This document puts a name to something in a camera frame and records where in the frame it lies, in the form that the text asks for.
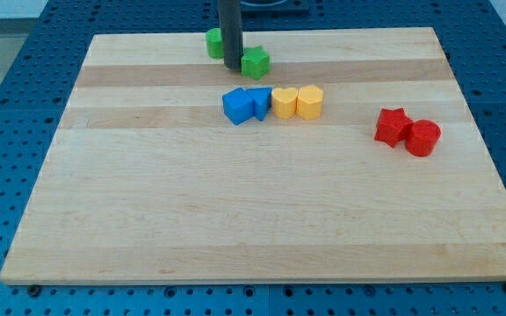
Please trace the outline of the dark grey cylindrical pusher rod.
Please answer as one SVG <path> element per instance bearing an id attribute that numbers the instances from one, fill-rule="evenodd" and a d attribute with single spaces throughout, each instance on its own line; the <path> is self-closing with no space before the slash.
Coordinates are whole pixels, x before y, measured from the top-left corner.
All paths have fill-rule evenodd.
<path id="1" fill-rule="evenodd" d="M 218 13 L 224 65 L 231 70 L 238 70 L 243 55 L 241 2 L 219 0 Z"/>

